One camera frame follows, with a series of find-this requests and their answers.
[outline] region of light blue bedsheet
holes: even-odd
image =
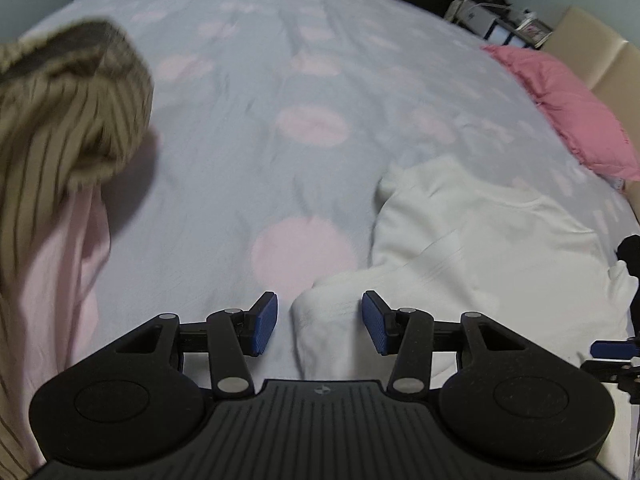
[[[367,266],[374,190],[392,161],[452,153],[532,186],[595,229],[638,232],[481,42],[397,0],[77,0],[38,26],[109,16],[151,67],[148,143],[104,188],[113,249],[92,351],[159,312],[183,322],[280,297],[255,377],[296,378],[291,301]],[[187,370],[206,384],[207,362]]]

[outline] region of black cloth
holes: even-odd
[[[640,279],[640,236],[632,235],[622,240],[616,255],[619,260],[626,263],[629,274]],[[640,289],[636,292],[629,310],[631,311],[634,333],[638,336],[640,333]]]

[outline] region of black circular pad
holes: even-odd
[[[33,397],[31,428],[47,460],[121,468],[162,456],[193,437],[204,418],[202,393],[193,381],[168,359],[104,350]]]
[[[76,410],[94,422],[123,422],[144,412],[149,393],[131,381],[99,381],[76,395]]]
[[[461,441],[508,465],[595,458],[614,418],[596,379],[541,348],[474,355],[444,384],[439,401]]]
[[[560,384],[542,377],[509,378],[495,387],[494,399],[511,415],[524,418],[549,418],[569,403]]]

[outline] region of picture frame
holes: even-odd
[[[535,48],[540,48],[553,33],[551,27],[536,18],[522,22],[516,30],[529,38]]]

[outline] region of blue clamp lever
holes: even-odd
[[[591,355],[595,359],[630,361],[633,357],[640,357],[640,348],[634,340],[596,341],[591,345]]]

